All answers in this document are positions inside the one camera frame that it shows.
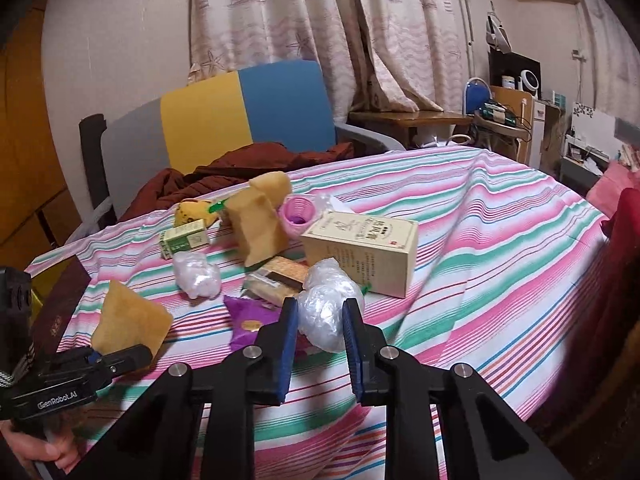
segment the purple snack bag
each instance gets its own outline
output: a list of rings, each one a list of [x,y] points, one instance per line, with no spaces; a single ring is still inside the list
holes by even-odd
[[[229,343],[232,352],[254,344],[260,327],[275,323],[280,317],[279,309],[271,310],[266,308],[261,301],[251,298],[225,296],[222,301],[229,311],[234,327]]]

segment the metal pivot bolt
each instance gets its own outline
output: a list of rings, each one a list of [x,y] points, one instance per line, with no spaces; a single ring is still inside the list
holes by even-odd
[[[395,359],[400,352],[395,346],[385,346],[380,349],[380,355],[385,359]]]
[[[184,363],[174,363],[169,366],[169,375],[173,377],[182,377],[187,373],[188,367]]]
[[[248,359],[257,359],[262,355],[262,348],[256,345],[245,346],[242,355]]]
[[[458,363],[453,367],[453,371],[457,376],[464,378],[471,377],[474,373],[474,369],[465,363]]]

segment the patterned curtain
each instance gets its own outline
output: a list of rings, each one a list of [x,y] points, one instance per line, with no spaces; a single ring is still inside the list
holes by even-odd
[[[302,58],[320,63],[338,120],[462,107],[451,0],[191,1],[191,81]]]
[[[594,57],[595,107],[640,126],[640,53],[605,0],[584,0]]]

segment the striped bed sheet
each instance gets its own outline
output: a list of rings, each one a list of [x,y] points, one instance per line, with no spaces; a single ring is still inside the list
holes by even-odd
[[[359,213],[417,220],[409,295],[367,294],[365,321],[424,364],[471,364],[521,417],[535,411],[553,387],[567,336],[596,296],[606,243],[597,209],[539,171],[474,148],[389,152],[290,177],[296,192],[328,192]],[[228,355],[222,295],[238,295],[244,279],[233,233],[209,229],[207,257],[222,271],[221,295],[190,301],[158,247],[172,222],[172,209],[153,212],[44,254],[28,269],[36,274],[76,254],[91,275],[60,349],[90,343],[109,280],[174,316],[156,366],[115,381],[86,410],[81,435],[89,446],[171,363],[202,367]],[[304,259],[299,244],[285,256]],[[435,411],[434,426],[445,476]],[[256,478],[383,479],[384,455],[385,409],[356,404],[344,354],[297,357],[286,403],[256,409]],[[197,452],[195,478],[199,463]]]

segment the white wall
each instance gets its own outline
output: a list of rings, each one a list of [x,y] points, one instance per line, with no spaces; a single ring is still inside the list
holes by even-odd
[[[540,62],[543,98],[552,90],[564,94],[570,106],[578,93],[578,61],[572,50],[588,46],[584,19],[578,19],[581,6],[553,2],[519,2],[517,0],[469,0],[476,41],[476,75],[489,76],[488,45],[484,38],[486,14],[494,2],[513,51]],[[463,23],[463,0],[454,6],[460,24],[460,49],[466,52]],[[583,66],[582,102],[593,105],[593,70],[591,59]]]
[[[49,122],[83,219],[92,211],[78,123],[107,123],[169,90],[189,73],[189,0],[48,0],[42,71]]]

